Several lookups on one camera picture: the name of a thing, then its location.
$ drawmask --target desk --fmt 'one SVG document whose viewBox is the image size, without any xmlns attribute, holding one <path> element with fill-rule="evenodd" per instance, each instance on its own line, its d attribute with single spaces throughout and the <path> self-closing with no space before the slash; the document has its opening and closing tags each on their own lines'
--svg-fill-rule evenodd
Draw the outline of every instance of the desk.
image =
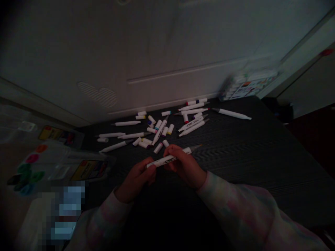
<svg viewBox="0 0 335 251">
<path fill-rule="evenodd" d="M 278 206 L 290 218 L 306 226 L 320 226 L 335 223 L 335 181 L 309 155 L 291 133 L 257 97 L 247 97 L 226 102 L 210 100 L 206 107 L 219 107 L 245 114 L 252 120 L 240 120 L 208 111 L 209 122 L 189 135 L 177 138 L 176 131 L 183 125 L 182 116 L 171 115 L 167 124 L 174 124 L 171 136 L 166 139 L 170 144 L 182 148 L 196 144 L 203 146 L 193 153 L 194 158 L 204 169 L 232 183 L 244 183 L 266 188 L 276 199 Z M 158 121 L 161 112 L 176 108 L 148 112 Z M 135 115 L 117 121 L 135 120 Z M 98 143 L 94 135 L 109 132 L 136 133 L 146 131 L 146 121 L 140 125 L 112 127 L 112 121 L 81 128 L 85 133 L 82 148 L 99 151 L 102 148 L 120 142 L 111 138 L 109 143 Z M 161 158 L 164 148 L 158 155 L 153 149 L 132 145 L 114 150 L 118 158 L 111 177 L 101 183 L 90 185 L 89 207 L 98 206 L 120 184 L 131 167 L 148 156 Z M 144 188 L 133 211 L 134 214 L 169 210 L 183 211 L 183 217 L 201 219 L 202 224 L 211 224 L 206 206 L 194 191 L 188 188 L 180 178 L 162 167 L 157 170 L 156 182 Z M 136 217 L 130 217 L 129 225 L 137 224 Z"/>
</svg>

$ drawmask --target sleeve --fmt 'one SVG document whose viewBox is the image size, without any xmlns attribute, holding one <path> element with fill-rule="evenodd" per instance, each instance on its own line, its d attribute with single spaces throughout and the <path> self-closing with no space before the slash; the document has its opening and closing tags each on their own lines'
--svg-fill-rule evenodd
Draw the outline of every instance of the sleeve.
<svg viewBox="0 0 335 251">
<path fill-rule="evenodd" d="M 329 250 L 283 213 L 266 189 L 234 185 L 207 172 L 197 193 L 237 250 Z"/>
<path fill-rule="evenodd" d="M 120 237 L 133 203 L 118 201 L 114 190 L 100 207 L 81 214 L 66 251 L 104 250 Z"/>
</svg>

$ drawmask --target hand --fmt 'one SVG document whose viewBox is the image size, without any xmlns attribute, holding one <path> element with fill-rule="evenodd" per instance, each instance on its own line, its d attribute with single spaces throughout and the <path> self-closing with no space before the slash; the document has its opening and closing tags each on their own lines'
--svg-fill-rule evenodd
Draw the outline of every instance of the hand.
<svg viewBox="0 0 335 251">
<path fill-rule="evenodd" d="M 149 185 L 155 182 L 156 166 L 151 165 L 146 169 L 147 164 L 153 161 L 152 157 L 148 157 L 133 166 L 122 185 L 114 191 L 115 197 L 120 202 L 129 203 L 133 201 L 147 181 Z"/>
<path fill-rule="evenodd" d="M 166 170 L 177 173 L 190 187 L 199 189 L 205 182 L 207 173 L 201 169 L 190 154 L 186 154 L 177 145 L 169 145 L 164 151 L 164 157 L 173 155 L 178 159 L 164 166 Z"/>
</svg>

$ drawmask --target white marker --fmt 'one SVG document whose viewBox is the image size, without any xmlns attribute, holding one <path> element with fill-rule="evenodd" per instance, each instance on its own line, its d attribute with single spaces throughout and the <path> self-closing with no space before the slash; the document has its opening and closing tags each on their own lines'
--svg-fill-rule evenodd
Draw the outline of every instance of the white marker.
<svg viewBox="0 0 335 251">
<path fill-rule="evenodd" d="M 167 115 L 171 115 L 171 114 L 172 114 L 171 111 L 162 112 L 162 116 L 167 116 Z"/>
<path fill-rule="evenodd" d="M 139 146 L 145 148 L 145 149 L 149 149 L 150 148 L 150 145 L 148 145 L 147 143 L 144 143 L 142 141 L 139 142 Z"/>
<path fill-rule="evenodd" d="M 99 138 L 113 138 L 113 137 L 119 137 L 122 135 L 126 135 L 124 132 L 114 132 L 114 133 L 110 133 L 110 134 L 99 134 L 95 137 L 99 137 Z"/>
<path fill-rule="evenodd" d="M 187 147 L 187 148 L 184 148 L 183 149 L 183 152 L 187 153 L 187 154 L 191 154 L 192 152 L 194 152 L 197 148 L 201 147 L 202 145 L 195 145 L 195 146 L 190 146 L 190 147 Z M 160 167 L 160 166 L 163 166 L 167 163 L 170 163 L 174 160 L 176 160 L 177 158 L 175 156 L 172 156 L 172 155 L 169 155 L 169 156 L 166 156 L 164 158 L 161 158 L 159 160 L 156 160 L 154 162 L 151 162 L 150 164 L 147 164 L 147 168 L 151 165 L 155 165 L 156 167 Z"/>
<path fill-rule="evenodd" d="M 174 125 L 173 125 L 173 124 L 171 124 L 171 125 L 169 126 L 169 129 L 168 129 L 167 133 L 168 133 L 169 135 L 171 135 L 171 134 L 172 134 L 172 131 L 173 131 L 173 129 L 174 129 Z"/>
<path fill-rule="evenodd" d="M 178 137 L 180 138 L 181 136 L 187 135 L 190 132 L 193 132 L 195 129 L 198 129 L 199 127 L 203 126 L 209 119 L 206 120 L 202 120 L 200 121 L 200 123 L 188 128 L 187 130 L 183 131 L 181 134 L 178 135 Z"/>
<path fill-rule="evenodd" d="M 149 140 L 149 139 L 146 139 L 146 138 L 143 138 L 142 139 L 142 142 L 148 144 L 148 145 L 151 145 L 152 144 L 152 140 Z"/>
<path fill-rule="evenodd" d="M 163 120 L 161 126 L 159 127 L 155 137 L 154 137 L 154 140 L 152 142 L 152 145 L 155 145 L 156 142 L 158 141 L 159 137 L 161 136 L 162 132 L 163 132 L 163 129 L 164 127 L 166 126 L 166 124 L 168 123 L 168 118 L 169 118 L 169 115 L 165 117 L 165 119 Z"/>
<path fill-rule="evenodd" d="M 143 112 L 139 112 L 139 113 L 137 113 L 137 116 L 146 115 L 146 114 L 147 114 L 147 112 L 146 112 L 146 111 L 143 111 Z"/>
<path fill-rule="evenodd" d="M 197 113 L 196 115 L 194 115 L 194 116 L 192 117 L 192 119 L 196 119 L 196 118 L 198 118 L 198 117 L 200 117 L 200 116 L 202 116 L 202 113 Z"/>
<path fill-rule="evenodd" d="M 199 112 L 208 111 L 209 109 L 210 108 L 199 108 L 199 109 L 194 109 L 194 110 L 178 112 L 178 113 L 175 113 L 175 115 L 196 114 L 196 113 L 199 113 Z"/>
<path fill-rule="evenodd" d="M 158 146 L 155 148 L 154 153 L 155 153 L 155 154 L 158 154 L 159 151 L 162 149 L 162 147 L 163 147 L 163 143 L 160 142 L 160 143 L 158 144 Z"/>
<path fill-rule="evenodd" d="M 148 116 L 148 119 L 152 122 L 152 124 L 156 124 L 156 120 L 154 120 L 151 115 Z"/>
<path fill-rule="evenodd" d="M 137 140 L 133 142 L 133 146 L 137 146 L 142 141 L 142 138 L 139 137 Z"/>
<path fill-rule="evenodd" d="M 224 114 L 224 115 L 228 115 L 228 116 L 232 116 L 232 117 L 236 117 L 239 119 L 251 119 L 250 117 L 244 115 L 244 114 L 240 114 L 240 113 L 236 113 L 236 112 L 231 112 L 228 110 L 224 110 L 224 109 L 219 109 L 219 108 L 213 108 L 214 111 Z"/>
<path fill-rule="evenodd" d="M 125 140 L 125 141 L 122 141 L 120 143 L 117 143 L 115 145 L 112 145 L 112 146 L 109 146 L 109 147 L 106 147 L 106 148 L 103 148 L 101 151 L 99 151 L 100 153 L 105 153 L 105 152 L 109 152 L 109 151 L 112 151 L 112 150 L 115 150 L 117 148 L 120 148 L 120 147 L 123 147 L 125 145 L 128 145 L 129 143 L 133 142 L 134 140 L 131 139 L 131 140 Z"/>
<path fill-rule="evenodd" d="M 161 124 L 162 124 L 162 121 L 158 120 L 158 122 L 157 122 L 157 124 L 155 126 L 155 129 L 158 130 L 160 128 Z"/>
<path fill-rule="evenodd" d="M 163 140 L 162 143 L 164 144 L 165 147 L 168 147 L 170 145 L 166 139 Z"/>
<path fill-rule="evenodd" d="M 166 137 L 166 133 L 168 132 L 168 127 L 164 127 L 163 132 L 162 132 L 162 137 L 165 138 Z"/>
<path fill-rule="evenodd" d="M 148 125 L 150 128 L 154 128 L 154 124 L 150 120 L 148 121 Z"/>
<path fill-rule="evenodd" d="M 101 142 L 101 143 L 107 143 L 108 139 L 107 138 L 98 138 L 97 142 Z"/>
<path fill-rule="evenodd" d="M 183 118 L 184 118 L 184 124 L 187 124 L 189 122 L 187 114 L 184 114 Z"/>
<path fill-rule="evenodd" d="M 113 126 L 134 126 L 136 124 L 141 123 L 140 121 L 126 121 L 126 122 L 116 122 L 112 123 Z"/>
<path fill-rule="evenodd" d="M 187 106 L 189 106 L 189 105 L 195 105 L 195 104 L 199 104 L 201 102 L 207 102 L 207 98 L 189 101 L 189 102 L 186 102 L 186 105 Z"/>
<path fill-rule="evenodd" d="M 140 115 L 140 116 L 135 116 L 136 119 L 145 119 L 147 116 L 145 115 Z"/>
<path fill-rule="evenodd" d="M 190 106 L 184 106 L 183 108 L 178 109 L 178 111 L 187 111 L 187 110 L 191 110 L 194 108 L 198 108 L 198 107 L 203 107 L 205 105 L 208 105 L 209 102 L 201 102 L 199 104 L 195 104 L 195 105 L 190 105 Z"/>
<path fill-rule="evenodd" d="M 151 134 L 151 132 L 139 132 L 139 133 L 136 133 L 136 134 L 126 134 L 126 135 L 122 135 L 122 136 L 119 136 L 118 138 L 121 138 L 121 139 L 128 139 L 128 138 L 137 138 L 137 137 L 145 137 L 147 135 Z"/>
<path fill-rule="evenodd" d="M 195 126 L 196 124 L 200 123 L 202 120 L 204 120 L 204 118 L 206 118 L 208 116 L 208 114 L 205 114 L 197 119 L 194 119 L 190 122 L 188 122 L 186 125 L 183 125 L 179 130 L 178 132 L 181 132 L 181 131 L 184 131 L 192 126 Z"/>
<path fill-rule="evenodd" d="M 148 132 L 155 133 L 155 134 L 157 133 L 157 130 L 156 130 L 156 129 L 154 129 L 154 128 L 150 128 L 150 127 L 147 128 L 147 131 L 148 131 Z"/>
</svg>

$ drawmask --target colorful sticker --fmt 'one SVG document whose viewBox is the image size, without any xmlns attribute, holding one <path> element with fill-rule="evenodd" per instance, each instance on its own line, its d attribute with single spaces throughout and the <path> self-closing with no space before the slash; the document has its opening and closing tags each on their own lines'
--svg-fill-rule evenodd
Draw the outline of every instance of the colorful sticker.
<svg viewBox="0 0 335 251">
<path fill-rule="evenodd" d="M 71 180 L 89 180 L 104 175 L 108 161 L 83 160 Z"/>
</svg>

